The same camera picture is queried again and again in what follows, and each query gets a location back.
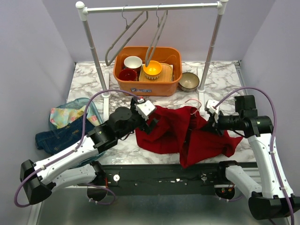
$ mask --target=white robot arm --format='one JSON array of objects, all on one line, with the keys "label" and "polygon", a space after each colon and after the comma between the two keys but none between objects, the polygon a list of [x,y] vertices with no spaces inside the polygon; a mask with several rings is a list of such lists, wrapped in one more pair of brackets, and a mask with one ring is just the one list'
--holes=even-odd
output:
[{"label": "white robot arm", "polygon": [[98,176],[103,176],[104,170],[98,161],[80,168],[70,168],[115,146],[119,139],[136,128],[150,133],[158,121],[152,120],[149,125],[146,121],[155,109],[150,101],[133,98],[130,109],[117,108],[105,123],[95,127],[83,138],[80,147],[78,142],[44,160],[23,162],[20,180],[29,204],[42,202],[60,188],[90,183]]},{"label": "white robot arm", "polygon": [[[275,140],[274,150],[270,150],[272,121],[267,116],[258,116],[254,96],[235,97],[235,111],[239,115],[224,116],[219,106],[215,107],[217,104],[218,101],[215,100],[208,100],[206,103],[205,110],[210,114],[210,119],[203,130],[219,135],[222,135],[224,130],[244,131],[256,158],[261,185],[247,175],[235,161],[220,163],[221,176],[224,180],[234,183],[248,199],[250,211],[256,219],[289,216],[290,209],[285,195],[288,196],[293,211],[297,211],[300,200],[294,195],[285,177]],[[275,157],[277,169],[272,157]]]}]

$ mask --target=orange plastic bin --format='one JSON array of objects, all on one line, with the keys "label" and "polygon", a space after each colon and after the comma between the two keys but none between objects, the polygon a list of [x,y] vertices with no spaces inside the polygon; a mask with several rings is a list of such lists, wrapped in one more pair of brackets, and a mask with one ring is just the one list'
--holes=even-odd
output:
[{"label": "orange plastic bin", "polygon": [[145,63],[145,57],[148,47],[132,46],[125,47],[116,58],[113,69],[113,75],[118,81],[120,89],[130,91],[140,96],[171,96],[176,92],[179,80],[182,77],[181,55],[169,47],[156,47],[151,60],[173,65],[172,82],[140,82],[140,81],[122,81],[119,74],[124,67],[124,60],[128,56],[137,56]]}]

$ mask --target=blue jeans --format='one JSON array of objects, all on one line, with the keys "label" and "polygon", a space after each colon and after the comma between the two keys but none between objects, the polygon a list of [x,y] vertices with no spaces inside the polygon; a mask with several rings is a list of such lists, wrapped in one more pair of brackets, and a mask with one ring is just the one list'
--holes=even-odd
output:
[{"label": "blue jeans", "polygon": [[[85,135],[87,135],[87,133],[94,128],[94,125],[92,125],[88,120],[86,120]],[[63,128],[36,134],[35,139],[37,149],[44,150],[45,152],[54,155],[79,141],[81,139],[82,131],[83,116],[74,120],[72,123],[69,123]],[[88,158],[82,161],[79,165],[75,166],[84,166],[92,161],[97,160],[102,155],[103,153]]]}]

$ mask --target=marble countertop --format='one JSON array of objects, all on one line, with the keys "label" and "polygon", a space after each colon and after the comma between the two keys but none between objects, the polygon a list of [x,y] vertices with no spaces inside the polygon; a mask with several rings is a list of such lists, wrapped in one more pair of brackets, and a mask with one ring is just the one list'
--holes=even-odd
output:
[{"label": "marble countertop", "polygon": [[[110,73],[110,89],[119,89],[118,83],[113,76],[113,66],[106,66],[101,63],[101,68]],[[183,62],[182,72],[192,72],[197,74],[198,67],[204,68],[204,62]],[[226,94],[241,87],[238,74],[233,62],[212,62],[205,83],[206,92],[205,99],[221,100]],[[77,63],[74,77],[72,80],[70,92],[67,101],[73,101],[76,98],[90,98],[97,92],[102,90],[100,81],[96,72],[95,64],[91,62]],[[196,101],[189,101],[190,98],[198,99],[198,93],[184,92],[177,89],[176,93],[170,97],[149,97],[149,100],[155,105],[177,109],[185,105],[198,107]],[[112,92],[110,97],[110,113],[119,106],[130,105],[130,97],[123,93]],[[103,114],[103,99],[97,97],[94,103],[99,110],[100,115]],[[229,98],[221,105],[224,115],[234,113],[234,97]],[[229,131],[230,136],[237,136]],[[230,158],[219,155],[201,161],[201,163],[217,163],[224,160],[236,160],[238,162],[255,162],[253,151],[246,139],[243,139],[237,146],[235,154]],[[135,135],[130,135],[125,141],[119,141],[118,145],[107,150],[99,159],[103,165],[109,164],[175,164],[179,163],[179,154],[156,154],[141,149],[137,146]]]}]

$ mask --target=red towel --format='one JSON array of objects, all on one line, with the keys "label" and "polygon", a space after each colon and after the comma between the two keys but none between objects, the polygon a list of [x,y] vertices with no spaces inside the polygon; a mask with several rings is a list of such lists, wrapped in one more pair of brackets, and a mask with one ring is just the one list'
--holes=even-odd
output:
[{"label": "red towel", "polygon": [[157,105],[156,108],[148,123],[156,118],[159,120],[158,124],[150,135],[136,129],[137,144],[159,154],[179,152],[183,168],[219,154],[230,157],[242,140],[242,137],[230,137],[227,131],[223,136],[201,131],[200,128],[207,121],[199,112],[191,115],[196,110],[194,107],[167,109]]}]

